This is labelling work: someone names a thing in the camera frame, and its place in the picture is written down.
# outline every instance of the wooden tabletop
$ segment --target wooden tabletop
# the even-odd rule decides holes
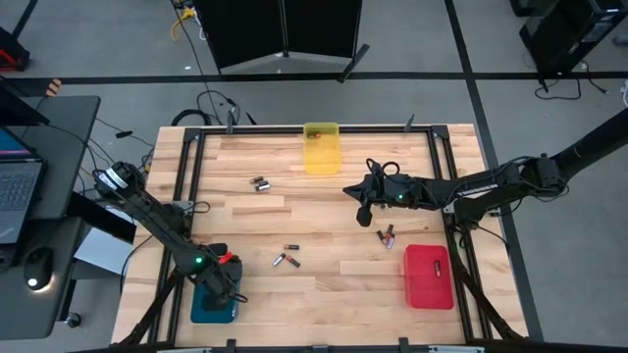
[[[474,127],[448,127],[458,173],[484,170]],[[160,201],[172,200],[182,145],[183,127],[161,128],[147,184]],[[426,136],[343,134],[341,170],[332,176],[306,174],[302,146],[298,134],[207,137],[197,201],[209,202],[211,211],[194,216],[193,237],[202,243],[226,242],[239,255],[244,266],[241,292],[249,302],[240,305],[232,324],[193,324],[193,286],[186,281],[177,346],[225,346],[228,338],[235,338],[238,346],[393,345],[399,337],[408,337],[410,344],[462,343],[457,307],[417,310],[404,300],[403,251],[409,244],[446,246],[441,213],[373,208],[371,226],[361,227],[355,220],[359,204],[341,192],[368,173],[369,157],[382,164],[396,161],[402,173],[433,177]],[[270,191],[255,192],[249,180],[257,176],[270,181]],[[183,195],[190,179],[187,173]],[[391,250],[375,233],[388,224],[397,235]],[[500,234],[495,219],[486,218],[482,226]],[[135,246],[148,235],[140,227]],[[481,230],[472,236],[487,297],[516,331],[527,334],[503,243]],[[272,266],[285,252],[284,244],[300,245],[298,251],[286,251],[300,268],[287,261]],[[131,258],[112,342],[129,334],[151,303],[162,250],[151,239]],[[474,331],[480,334],[473,298],[467,297]],[[162,338],[169,305],[162,317]]]

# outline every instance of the metal bracket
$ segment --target metal bracket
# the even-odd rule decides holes
[[[410,117],[410,120],[408,120],[408,122],[405,123],[405,127],[403,128],[403,132],[410,133],[410,131],[412,130],[412,123],[414,123],[414,114],[412,114],[412,117]]]
[[[446,215],[453,215],[455,213],[455,208],[453,207],[453,202],[443,207],[443,213]]]
[[[484,347],[429,346],[430,353],[485,353]]]
[[[194,213],[194,201],[171,201],[165,202],[166,205],[174,205],[181,208],[186,216]]]
[[[432,132],[442,139],[449,139],[449,128],[447,126],[432,126]]]
[[[200,134],[200,128],[186,128],[183,133],[183,143],[190,142]]]

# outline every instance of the gray floor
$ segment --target gray floor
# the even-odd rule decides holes
[[[523,20],[505,0],[454,0],[476,72],[531,72],[530,58],[518,38]],[[12,27],[26,0],[0,0],[0,25]],[[168,76],[198,74],[188,43],[173,42],[175,20],[167,1],[40,0],[21,42],[33,65],[10,76]],[[209,51],[189,24],[203,71],[215,74]],[[628,29],[624,22],[615,33]],[[610,37],[587,58],[594,71],[628,71],[628,49]],[[361,72],[461,72],[442,0],[365,0],[360,42],[371,51]],[[279,61],[241,73],[325,72],[341,66]],[[579,101],[541,101],[535,81],[479,81],[489,128],[501,162],[523,155],[555,152],[619,112],[623,80],[600,80],[601,95],[586,81]],[[460,80],[350,80],[211,84],[237,101],[260,124],[475,123],[471,101]],[[62,95],[96,94],[99,118],[154,140],[182,109],[195,106],[200,83],[65,85]],[[575,82],[564,81],[552,94],[571,95]],[[188,124],[198,124],[191,118]],[[137,163],[147,151],[131,139],[115,140],[98,124],[93,138],[116,159]],[[624,149],[571,182],[569,195],[551,204],[524,201],[515,214],[526,268],[545,339],[628,346],[625,334],[628,251],[623,222],[628,191]],[[0,342],[2,352],[44,349],[62,352],[103,347],[109,341],[119,294],[114,279],[86,282],[73,309],[86,318],[83,327],[55,328],[43,340]]]

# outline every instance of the computer mouse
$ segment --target computer mouse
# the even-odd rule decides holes
[[[52,278],[52,249],[40,247],[26,256],[24,280],[30,290],[39,290]]]

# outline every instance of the red box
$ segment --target red box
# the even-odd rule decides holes
[[[453,308],[449,258],[443,246],[408,245],[403,254],[405,301],[412,308]]]

